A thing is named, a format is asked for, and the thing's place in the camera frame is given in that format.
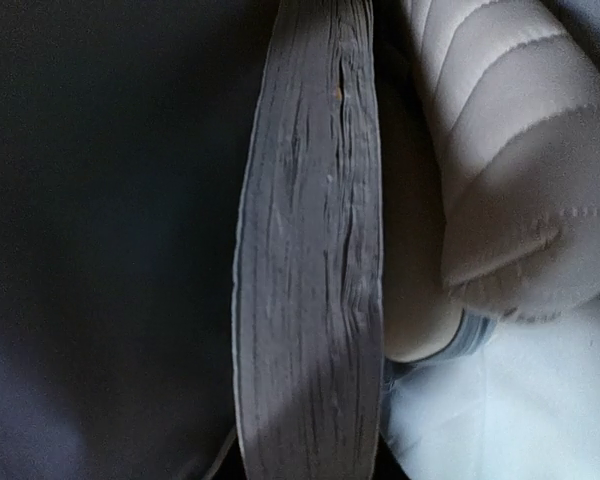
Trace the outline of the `orange green treehouse book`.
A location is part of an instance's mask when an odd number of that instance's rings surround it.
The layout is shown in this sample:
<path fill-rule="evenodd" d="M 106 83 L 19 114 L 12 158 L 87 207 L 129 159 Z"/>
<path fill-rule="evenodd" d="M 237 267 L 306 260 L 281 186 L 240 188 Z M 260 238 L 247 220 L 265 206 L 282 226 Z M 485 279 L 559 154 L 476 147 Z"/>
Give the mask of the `orange green treehouse book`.
<path fill-rule="evenodd" d="M 368 479 L 383 380 L 369 1 L 283 1 L 239 206 L 236 431 L 250 479 Z"/>

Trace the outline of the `grey hard pencil case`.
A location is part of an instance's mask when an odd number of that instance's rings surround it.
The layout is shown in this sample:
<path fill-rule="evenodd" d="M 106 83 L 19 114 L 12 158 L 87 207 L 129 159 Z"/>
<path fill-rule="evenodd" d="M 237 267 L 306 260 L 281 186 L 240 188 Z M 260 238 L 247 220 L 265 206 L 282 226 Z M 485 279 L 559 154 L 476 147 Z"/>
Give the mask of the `grey hard pencil case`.
<path fill-rule="evenodd" d="M 480 315 L 442 285 L 445 218 L 429 134 L 418 112 L 379 103 L 384 222 L 384 352 L 412 363 L 466 355 Z"/>

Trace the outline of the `navy blue student backpack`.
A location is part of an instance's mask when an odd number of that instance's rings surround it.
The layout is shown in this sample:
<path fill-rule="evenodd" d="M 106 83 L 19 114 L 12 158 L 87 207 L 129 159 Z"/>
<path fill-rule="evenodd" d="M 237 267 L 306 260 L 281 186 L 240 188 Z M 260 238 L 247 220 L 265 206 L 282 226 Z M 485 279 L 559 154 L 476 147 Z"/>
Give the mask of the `navy blue student backpack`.
<path fill-rule="evenodd" d="M 283 1 L 0 1 L 0 479 L 250 479 L 233 263 Z M 407 1 L 373 5 L 383 380 L 368 479 L 600 479 L 600 293 L 384 352 L 379 103 L 429 134 Z M 539 1 L 600 73 L 600 1 Z"/>

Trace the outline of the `white quilted pencil pouch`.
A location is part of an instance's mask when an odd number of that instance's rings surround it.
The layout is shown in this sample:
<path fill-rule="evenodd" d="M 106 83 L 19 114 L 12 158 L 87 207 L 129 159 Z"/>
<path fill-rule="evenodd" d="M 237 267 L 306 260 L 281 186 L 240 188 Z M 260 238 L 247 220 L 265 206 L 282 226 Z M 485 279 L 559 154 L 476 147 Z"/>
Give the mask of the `white quilted pencil pouch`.
<path fill-rule="evenodd" d="M 407 1 L 441 174 L 441 276 L 464 303 L 543 316 L 600 293 L 600 73 L 539 1 Z"/>

